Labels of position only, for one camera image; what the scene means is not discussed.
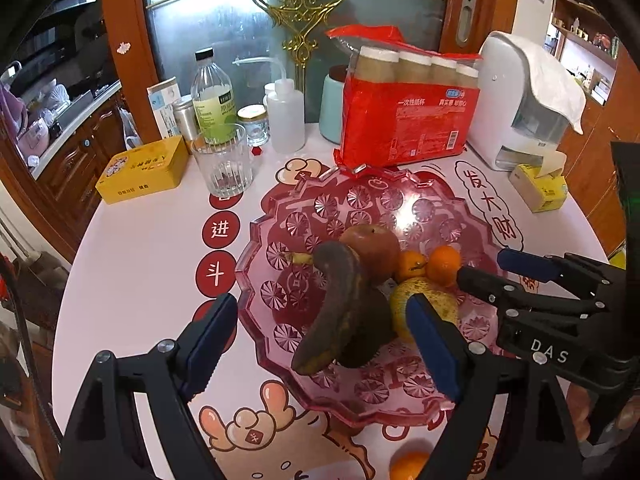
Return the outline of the orange mandarin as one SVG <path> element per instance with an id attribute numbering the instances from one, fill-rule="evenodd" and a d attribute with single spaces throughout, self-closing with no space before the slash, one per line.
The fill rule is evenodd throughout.
<path id="1" fill-rule="evenodd" d="M 462 258 L 456 248 L 448 245 L 436 247 L 428 257 L 426 276 L 442 287 L 456 284 L 458 270 L 462 267 Z"/>
<path id="2" fill-rule="evenodd" d="M 400 453 L 390 462 L 388 478 L 390 480 L 416 480 L 429 459 L 430 454 L 423 451 Z"/>
<path id="3" fill-rule="evenodd" d="M 399 254 L 394 271 L 394 280 L 400 284 L 409 278 L 420 278 L 426 275 L 428 258 L 416 250 L 406 249 Z"/>

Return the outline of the red apple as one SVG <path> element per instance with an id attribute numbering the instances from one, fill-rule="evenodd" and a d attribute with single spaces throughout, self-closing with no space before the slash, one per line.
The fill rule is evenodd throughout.
<path id="1" fill-rule="evenodd" d="M 373 285 L 386 282 L 394 274 L 400 256 L 399 240 L 384 226 L 351 226 L 338 240 L 357 253 Z"/>

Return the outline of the overripe brown banana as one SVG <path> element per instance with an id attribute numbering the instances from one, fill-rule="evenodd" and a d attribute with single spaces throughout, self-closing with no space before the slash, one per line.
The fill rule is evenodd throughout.
<path id="1" fill-rule="evenodd" d="M 348 245 L 328 240 L 310 258 L 326 278 L 326 293 L 291 362 L 292 370 L 303 376 L 321 372 L 342 354 L 361 323 L 369 288 L 367 271 Z"/>

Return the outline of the yellow pear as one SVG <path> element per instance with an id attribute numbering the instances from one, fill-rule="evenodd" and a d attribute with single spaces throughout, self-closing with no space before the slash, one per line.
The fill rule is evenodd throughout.
<path id="1" fill-rule="evenodd" d="M 458 302 L 454 294 L 427 278 L 408 278 L 397 285 L 388 298 L 394 331 L 405 344 L 414 341 L 407 322 L 407 306 L 413 296 L 419 297 L 421 307 L 429 304 L 443 321 L 458 325 Z"/>

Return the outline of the yellow tissue box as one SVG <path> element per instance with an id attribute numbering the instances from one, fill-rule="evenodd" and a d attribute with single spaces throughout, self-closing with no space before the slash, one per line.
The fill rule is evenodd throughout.
<path id="1" fill-rule="evenodd" d="M 509 176 L 509 181 L 534 214 L 560 209 L 568 195 L 563 174 L 566 155 L 549 152 L 542 156 L 540 166 L 519 164 Z"/>

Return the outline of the dark avocado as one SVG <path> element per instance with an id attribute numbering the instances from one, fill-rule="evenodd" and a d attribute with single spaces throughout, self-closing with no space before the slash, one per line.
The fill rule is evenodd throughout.
<path id="1" fill-rule="evenodd" d="M 364 306 L 366 310 L 360 325 L 337 359 L 337 363 L 346 368 L 365 366 L 383 346 L 397 337 L 390 304 L 382 292 L 371 288 Z"/>

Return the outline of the white water dispenser appliance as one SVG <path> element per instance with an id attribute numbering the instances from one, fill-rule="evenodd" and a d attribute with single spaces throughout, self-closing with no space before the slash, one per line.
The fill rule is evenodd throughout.
<path id="1" fill-rule="evenodd" d="M 558 148 L 567 119 L 534 97 L 527 58 L 509 35 L 492 32 L 480 56 L 468 143 L 493 170 L 541 165 Z"/>

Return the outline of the white cloth on appliance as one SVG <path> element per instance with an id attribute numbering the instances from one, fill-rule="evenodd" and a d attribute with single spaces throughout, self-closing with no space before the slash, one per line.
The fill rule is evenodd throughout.
<path id="1" fill-rule="evenodd" d="M 529 70 L 533 96 L 543 107 L 563 116 L 578 134 L 582 131 L 585 92 L 574 77 L 539 44 L 513 34 L 502 34 L 524 58 Z"/>

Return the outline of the red pack of cups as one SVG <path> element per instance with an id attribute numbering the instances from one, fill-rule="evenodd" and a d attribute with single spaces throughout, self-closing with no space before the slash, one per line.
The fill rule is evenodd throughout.
<path id="1" fill-rule="evenodd" d="M 400 166 L 463 151 L 480 98 L 479 54 L 425 50 L 395 26 L 344 25 L 326 36 L 350 55 L 339 164 Z"/>

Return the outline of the teal ceramic canister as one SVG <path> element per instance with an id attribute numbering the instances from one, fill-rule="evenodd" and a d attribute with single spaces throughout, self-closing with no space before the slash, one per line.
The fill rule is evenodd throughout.
<path id="1" fill-rule="evenodd" d="M 335 65 L 329 69 L 323 81 L 319 130 L 326 140 L 334 144 L 340 144 L 342 140 L 343 92 L 346 75 L 346 65 Z"/>

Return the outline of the wooden kitchen cabinet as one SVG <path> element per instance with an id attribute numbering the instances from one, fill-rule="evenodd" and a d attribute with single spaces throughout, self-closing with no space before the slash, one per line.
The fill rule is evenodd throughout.
<path id="1" fill-rule="evenodd" d="M 115 82 L 92 100 L 29 169 L 6 129 L 1 130 L 1 244 L 12 254 L 47 252 L 71 264 L 101 203 L 96 181 L 122 151 L 126 108 Z"/>

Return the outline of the yellow tin box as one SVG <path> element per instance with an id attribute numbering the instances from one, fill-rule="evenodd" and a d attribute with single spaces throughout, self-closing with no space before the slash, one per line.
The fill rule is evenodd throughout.
<path id="1" fill-rule="evenodd" d="M 186 170 L 189 151 L 182 136 L 170 136 L 114 155 L 96 182 L 107 204 L 176 188 Z"/>

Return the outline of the white squeeze bottle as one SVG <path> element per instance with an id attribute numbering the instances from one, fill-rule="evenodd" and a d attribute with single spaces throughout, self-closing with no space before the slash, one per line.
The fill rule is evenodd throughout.
<path id="1" fill-rule="evenodd" d="M 271 145 L 280 154 L 293 154 L 306 143 L 304 94 L 295 87 L 295 81 L 288 78 L 283 63 L 277 58 L 255 56 L 233 61 L 236 66 L 260 63 L 273 65 L 278 75 L 264 96 Z"/>

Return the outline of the small glass jar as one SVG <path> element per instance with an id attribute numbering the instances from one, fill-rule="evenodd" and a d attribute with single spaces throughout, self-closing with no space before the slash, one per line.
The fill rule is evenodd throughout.
<path id="1" fill-rule="evenodd" d="M 262 146 L 269 141 L 268 114 L 262 104 L 243 106 L 236 112 L 236 116 L 246 131 L 250 146 Z"/>

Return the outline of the clear drinking glass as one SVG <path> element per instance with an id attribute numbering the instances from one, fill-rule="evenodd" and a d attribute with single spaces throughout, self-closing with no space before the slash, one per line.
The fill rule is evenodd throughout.
<path id="1" fill-rule="evenodd" d="M 252 184 L 252 153 L 242 125 L 213 125 L 192 140 L 190 148 L 206 188 L 213 196 L 238 196 Z"/>

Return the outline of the silver metal canister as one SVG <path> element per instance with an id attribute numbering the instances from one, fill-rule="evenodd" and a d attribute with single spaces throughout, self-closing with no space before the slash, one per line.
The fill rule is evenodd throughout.
<path id="1" fill-rule="evenodd" d="M 196 121 L 192 98 L 182 96 L 178 101 L 171 104 L 175 121 L 180 134 L 187 140 L 192 141 L 198 137 L 198 122 Z"/>

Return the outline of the clear bottle black cap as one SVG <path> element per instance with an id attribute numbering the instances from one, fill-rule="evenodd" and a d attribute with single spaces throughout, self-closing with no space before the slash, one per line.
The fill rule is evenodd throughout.
<path id="1" fill-rule="evenodd" d="M 236 117 L 231 80 L 215 63 L 213 48 L 196 51 L 195 61 L 191 98 L 198 128 L 209 144 L 226 144 L 234 137 Z"/>

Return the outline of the white blue carton box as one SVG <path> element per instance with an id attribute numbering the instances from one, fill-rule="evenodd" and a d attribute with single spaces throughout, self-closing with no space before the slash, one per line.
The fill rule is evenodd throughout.
<path id="1" fill-rule="evenodd" d="M 153 84 L 146 88 L 146 94 L 160 137 L 166 139 L 168 136 L 179 134 L 180 131 L 172 107 L 181 99 L 177 78 L 171 77 L 158 84 Z"/>

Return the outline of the wooden wall shelf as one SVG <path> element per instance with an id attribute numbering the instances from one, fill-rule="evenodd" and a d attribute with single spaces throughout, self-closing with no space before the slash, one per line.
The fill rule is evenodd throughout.
<path id="1" fill-rule="evenodd" d="M 590 0 L 555 0 L 548 32 L 558 40 L 555 56 L 600 105 L 611 93 L 618 38 Z"/>

